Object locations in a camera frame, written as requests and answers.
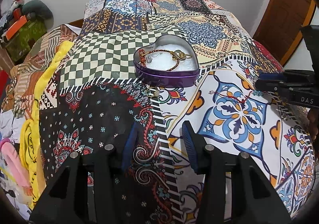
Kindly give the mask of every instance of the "yellow towel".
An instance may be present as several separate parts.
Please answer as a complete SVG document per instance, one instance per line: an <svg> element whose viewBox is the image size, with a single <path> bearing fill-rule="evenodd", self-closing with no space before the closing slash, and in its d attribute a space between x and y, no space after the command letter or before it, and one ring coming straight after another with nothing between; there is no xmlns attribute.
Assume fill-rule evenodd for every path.
<svg viewBox="0 0 319 224"><path fill-rule="evenodd" d="M22 126L19 156L22 165L29 171L30 183L33 189L33 203L29 205L31 209L34 208L34 205L41 195L37 180L37 154L40 147L39 100L61 59L63 59L72 46L73 42L64 41L60 45L58 52L55 54L51 65L37 81L34 88L34 103L31 113L32 119L26 120Z"/></svg>

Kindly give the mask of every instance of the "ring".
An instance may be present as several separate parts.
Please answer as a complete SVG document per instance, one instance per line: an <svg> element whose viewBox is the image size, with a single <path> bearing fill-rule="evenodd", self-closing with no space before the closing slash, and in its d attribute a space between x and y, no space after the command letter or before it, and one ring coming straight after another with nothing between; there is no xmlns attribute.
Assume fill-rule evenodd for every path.
<svg viewBox="0 0 319 224"><path fill-rule="evenodd" d="M159 97L160 92L157 90L156 87L150 86L149 88L146 89L145 94L148 98L154 98L154 97Z"/></svg>

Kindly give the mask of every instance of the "patchwork bedspread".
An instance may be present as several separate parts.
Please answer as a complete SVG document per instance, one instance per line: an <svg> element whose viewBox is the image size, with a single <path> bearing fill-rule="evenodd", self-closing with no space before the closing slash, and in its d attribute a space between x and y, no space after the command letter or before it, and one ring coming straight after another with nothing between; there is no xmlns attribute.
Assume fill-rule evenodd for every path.
<svg viewBox="0 0 319 224"><path fill-rule="evenodd" d="M159 88L158 98L148 98L148 86L135 77L133 53L167 34L191 44L201 71L192 87ZM116 144L136 121L131 165L113 178L117 215L123 223L193 223L204 176L190 168L181 137L181 124L189 120L207 143L249 153L293 216L312 184L311 140L274 93L254 89L259 73L280 71L234 15L210 0L93 0L79 38L39 101L46 181L71 152ZM93 183L90 173L90 189ZM226 197L228 219L230 193ZM91 211L92 190L89 200Z"/></svg>

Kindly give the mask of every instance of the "person's hand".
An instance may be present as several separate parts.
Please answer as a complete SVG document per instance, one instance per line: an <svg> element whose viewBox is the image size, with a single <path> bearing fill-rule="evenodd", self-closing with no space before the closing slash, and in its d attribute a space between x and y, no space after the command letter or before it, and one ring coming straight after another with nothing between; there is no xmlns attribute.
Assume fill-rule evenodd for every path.
<svg viewBox="0 0 319 224"><path fill-rule="evenodd" d="M310 109L307 115L309 120L308 130L312 140L315 140L318 134L318 112L318 109Z"/></svg>

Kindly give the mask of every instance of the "brown door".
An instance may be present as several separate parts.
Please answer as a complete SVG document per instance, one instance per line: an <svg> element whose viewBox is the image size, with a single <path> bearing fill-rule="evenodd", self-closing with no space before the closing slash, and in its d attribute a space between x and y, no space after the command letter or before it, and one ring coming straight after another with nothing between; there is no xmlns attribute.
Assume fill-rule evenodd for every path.
<svg viewBox="0 0 319 224"><path fill-rule="evenodd" d="M315 11L313 0L270 0L254 39L284 65L301 41L300 28Z"/></svg>

